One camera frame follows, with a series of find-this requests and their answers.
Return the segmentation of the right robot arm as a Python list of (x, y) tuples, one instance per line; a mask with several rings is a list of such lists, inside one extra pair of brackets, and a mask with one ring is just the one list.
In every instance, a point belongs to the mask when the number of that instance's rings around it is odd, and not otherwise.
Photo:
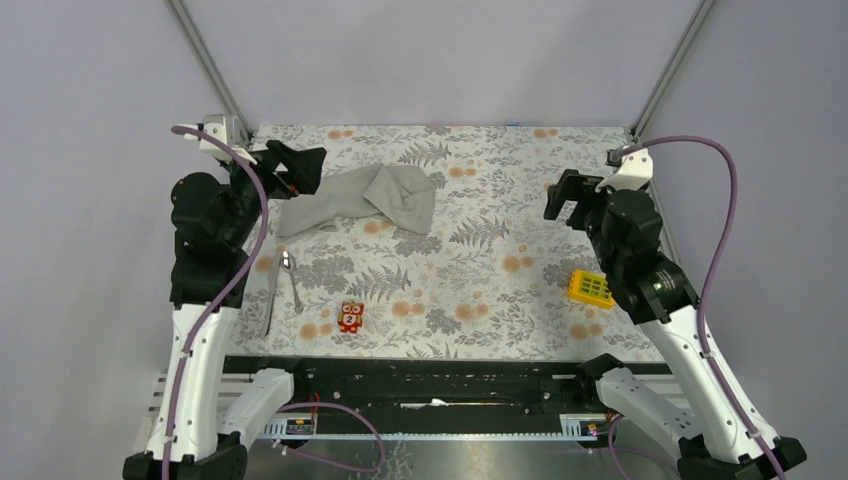
[(664, 448), (683, 479), (776, 479), (805, 462), (800, 441), (778, 434), (760, 415), (698, 322), (701, 301), (659, 249), (662, 218), (648, 193), (614, 190), (567, 169), (547, 197), (547, 220), (573, 203), (567, 226), (586, 233), (614, 302), (661, 354), (690, 409), (644, 386), (610, 354), (579, 366), (577, 405), (623, 415)]

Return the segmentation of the grey cloth napkin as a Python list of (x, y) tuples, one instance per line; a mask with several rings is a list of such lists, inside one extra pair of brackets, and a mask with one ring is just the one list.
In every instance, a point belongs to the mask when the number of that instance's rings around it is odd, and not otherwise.
[(381, 214), (417, 234), (430, 232), (436, 187), (417, 166), (372, 164), (325, 177), (314, 194), (282, 203), (276, 235), (291, 237), (337, 218)]

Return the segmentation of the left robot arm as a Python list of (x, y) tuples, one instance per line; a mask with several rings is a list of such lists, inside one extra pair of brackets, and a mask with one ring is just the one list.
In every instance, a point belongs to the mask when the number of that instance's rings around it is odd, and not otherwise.
[(229, 180), (196, 172), (171, 191), (175, 264), (171, 272), (172, 347), (164, 399), (142, 452), (124, 461), (125, 479), (241, 479), (248, 450), (279, 407), (309, 401), (307, 380), (263, 369), (226, 412), (218, 399), (226, 347), (238, 319), (247, 275), (261, 249), (243, 246), (258, 227), (264, 241), (268, 202), (312, 195), (327, 152), (294, 150), (271, 140), (245, 153), (249, 171), (225, 163)]

